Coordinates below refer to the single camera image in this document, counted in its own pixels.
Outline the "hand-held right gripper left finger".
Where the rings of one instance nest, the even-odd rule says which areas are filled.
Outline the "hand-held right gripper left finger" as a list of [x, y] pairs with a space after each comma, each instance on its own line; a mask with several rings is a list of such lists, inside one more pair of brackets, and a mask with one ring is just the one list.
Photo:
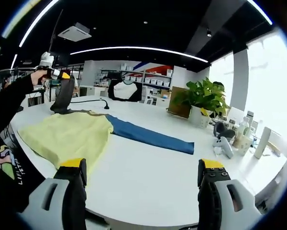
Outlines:
[[67, 160], [30, 194], [17, 216], [30, 230], [85, 230], [86, 185], [86, 159]]

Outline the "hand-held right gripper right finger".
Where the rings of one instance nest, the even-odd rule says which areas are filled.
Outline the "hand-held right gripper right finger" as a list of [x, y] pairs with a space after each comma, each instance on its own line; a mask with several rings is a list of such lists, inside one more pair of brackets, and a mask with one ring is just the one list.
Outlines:
[[253, 194], [221, 163], [200, 159], [197, 183], [199, 230], [251, 230], [261, 218]]

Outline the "person's left hand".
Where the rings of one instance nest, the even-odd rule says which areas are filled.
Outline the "person's left hand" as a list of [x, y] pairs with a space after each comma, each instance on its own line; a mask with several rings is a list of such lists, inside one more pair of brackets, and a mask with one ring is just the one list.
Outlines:
[[46, 81], [47, 71], [46, 70], [37, 70], [31, 73], [31, 81], [33, 86], [43, 84]]

